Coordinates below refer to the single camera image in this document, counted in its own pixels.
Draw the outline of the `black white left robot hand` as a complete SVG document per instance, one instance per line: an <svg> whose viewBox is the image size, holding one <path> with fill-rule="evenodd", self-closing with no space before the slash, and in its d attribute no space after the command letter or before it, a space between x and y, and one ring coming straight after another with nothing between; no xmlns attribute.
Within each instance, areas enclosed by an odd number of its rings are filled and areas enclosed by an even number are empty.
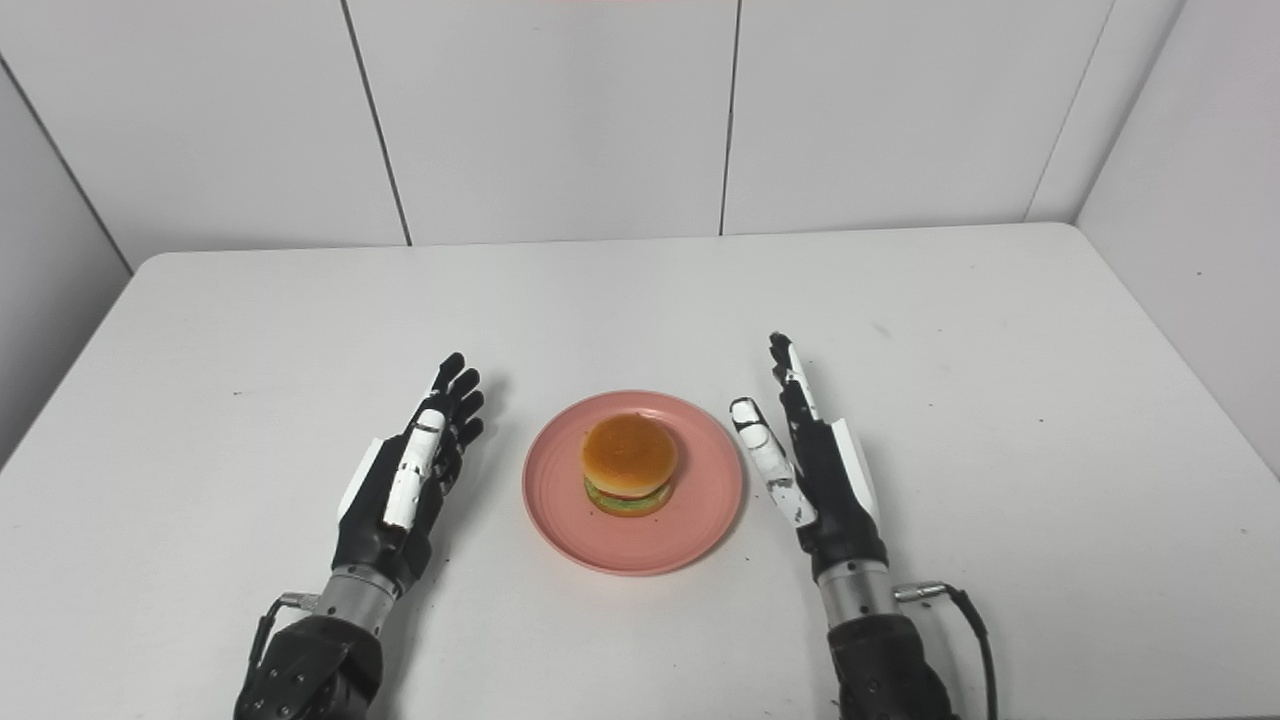
<svg viewBox="0 0 1280 720"><path fill-rule="evenodd" d="M340 501L335 570L371 569L397 594L422 577L444 498L484 430L480 379L465 355L452 354L404 428L370 443Z"/></svg>

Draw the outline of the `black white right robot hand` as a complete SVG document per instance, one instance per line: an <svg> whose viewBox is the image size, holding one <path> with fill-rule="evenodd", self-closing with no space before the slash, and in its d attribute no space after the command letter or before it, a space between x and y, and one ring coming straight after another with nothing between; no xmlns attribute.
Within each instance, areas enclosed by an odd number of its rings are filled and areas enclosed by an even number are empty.
<svg viewBox="0 0 1280 720"><path fill-rule="evenodd" d="M874 493L849 424L820 416L794 342L781 332L771 333L769 342L791 450L782 447L754 398L730 405L765 492L796 530L813 577L855 560L887 564Z"/></svg>

